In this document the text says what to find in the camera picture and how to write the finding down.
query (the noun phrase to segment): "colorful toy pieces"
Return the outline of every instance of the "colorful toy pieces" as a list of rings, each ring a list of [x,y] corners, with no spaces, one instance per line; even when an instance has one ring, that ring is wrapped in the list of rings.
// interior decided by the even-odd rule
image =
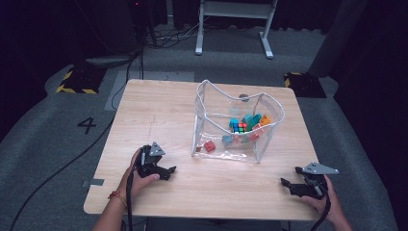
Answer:
[[[237,118],[231,118],[229,127],[232,133],[238,135],[253,130],[256,131],[251,133],[249,136],[222,136],[222,143],[224,144],[224,146],[228,146],[234,142],[246,143],[248,142],[248,140],[256,141],[265,132],[265,129],[263,129],[262,127],[270,124],[271,122],[272,120],[267,115],[260,114],[246,115],[241,119],[241,121],[239,121]],[[216,145],[213,141],[206,141],[204,143],[204,147],[207,152],[213,152],[214,150],[216,150]]]

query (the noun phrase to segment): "black cable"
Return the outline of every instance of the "black cable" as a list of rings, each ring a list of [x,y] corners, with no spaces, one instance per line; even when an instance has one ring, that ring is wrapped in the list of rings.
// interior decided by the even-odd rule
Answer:
[[[159,40],[161,42],[160,45],[154,45],[154,44],[149,43],[148,42],[149,37],[147,37],[146,46],[149,47],[149,48],[152,48],[152,49],[170,48],[170,47],[178,44],[180,41],[187,40],[187,39],[191,38],[192,35],[188,36],[188,33],[196,31],[197,30],[196,27],[197,26],[194,26],[194,27],[191,27],[191,28],[189,28],[187,30],[184,30],[182,32],[179,31],[178,33],[175,33],[175,34],[171,34],[173,32],[173,30],[170,30],[166,35],[164,35],[162,37],[156,37],[156,40]]]
[[[134,54],[133,58],[130,60],[130,62],[128,63],[127,67],[126,67],[126,80],[125,83],[122,85],[122,87],[114,94],[114,96],[112,96],[112,100],[111,100],[111,106],[113,109],[117,110],[117,108],[114,106],[114,99],[116,98],[116,96],[122,91],[122,89],[126,86],[127,82],[130,79],[130,66],[132,65],[133,61],[136,59],[136,57],[138,56],[138,52]]]
[[[140,52],[139,79],[144,79],[143,51]]]
[[[321,214],[320,218],[318,219],[318,221],[316,221],[316,223],[313,225],[311,231],[315,231],[326,219],[329,211],[330,211],[330,207],[331,207],[331,202],[330,202],[330,197],[329,197],[329,193],[327,193],[327,190],[321,185],[318,184],[318,187],[323,191],[323,194],[326,195],[326,204],[324,206],[324,211]]]
[[[83,152],[81,152],[78,156],[76,156],[74,159],[72,159],[70,162],[68,162],[66,165],[58,169],[54,174],[49,176],[44,182],[42,182],[24,201],[23,205],[20,207],[18,210],[17,215],[13,219],[13,223],[9,229],[9,231],[12,231],[14,229],[15,224],[17,223],[18,217],[24,210],[25,206],[28,204],[30,199],[46,184],[48,181],[50,181],[54,176],[58,175],[60,172],[62,172],[64,169],[66,169],[68,166],[70,166],[72,163],[74,163],[76,160],[78,160],[80,157],[82,157],[85,153],[87,153],[91,148],[93,148],[94,145],[96,145],[97,142],[103,137],[103,135],[109,130],[109,128],[112,126],[112,123],[114,122],[114,118],[112,118],[111,122],[108,124],[108,126],[105,128],[105,130],[99,135],[99,137],[89,146],[87,149],[85,149]]]
[[[133,224],[132,224],[132,185],[133,185],[133,179],[134,179],[134,170],[131,169],[131,172],[129,173],[129,177],[127,178],[126,182],[126,202],[127,202],[127,212],[128,212],[128,226],[129,226],[129,231],[133,231]]]
[[[98,63],[98,62],[93,62],[93,61],[87,61],[89,64],[92,64],[96,68],[113,68],[121,65],[128,64],[129,62],[132,61],[132,57],[128,57],[124,60],[120,61],[112,61],[112,62],[104,62],[104,63]]]
[[[126,231],[126,223],[124,220],[122,220],[122,223],[120,224],[120,231]]]

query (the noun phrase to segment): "transparent container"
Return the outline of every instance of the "transparent container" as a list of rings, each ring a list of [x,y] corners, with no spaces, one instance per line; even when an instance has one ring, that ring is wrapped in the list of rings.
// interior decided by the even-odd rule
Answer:
[[[192,156],[261,163],[284,117],[282,105],[264,92],[237,98],[204,80],[195,97]]]

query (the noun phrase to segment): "white metal stand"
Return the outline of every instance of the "white metal stand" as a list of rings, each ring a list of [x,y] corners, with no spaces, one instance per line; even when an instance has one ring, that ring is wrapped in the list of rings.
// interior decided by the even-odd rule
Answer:
[[[265,53],[268,59],[273,58],[272,50],[268,42],[268,32],[270,24],[275,13],[276,4],[278,0],[273,0],[272,4],[250,4],[250,3],[232,3],[232,2],[212,2],[201,0],[200,16],[197,44],[195,46],[195,54],[201,55],[203,53],[203,24],[204,15],[210,16],[229,16],[229,17],[248,17],[266,19],[267,24],[264,32],[260,32],[262,44],[264,45]]]

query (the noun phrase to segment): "yellow and black tape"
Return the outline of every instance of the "yellow and black tape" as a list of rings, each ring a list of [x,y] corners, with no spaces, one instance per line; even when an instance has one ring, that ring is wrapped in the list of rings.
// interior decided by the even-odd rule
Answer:
[[[290,88],[290,87],[292,86],[292,85],[291,85],[291,79],[289,78],[290,75],[291,75],[291,76],[293,76],[293,75],[298,75],[298,76],[300,76],[300,75],[302,75],[302,73],[298,73],[298,72],[288,72],[288,73],[286,73],[286,74],[284,75],[284,77],[283,77],[283,80],[285,81],[285,87],[286,87],[286,88]]]
[[[70,68],[58,86],[57,92],[97,94],[105,72],[102,70],[84,77],[83,73],[77,73],[74,68]]]

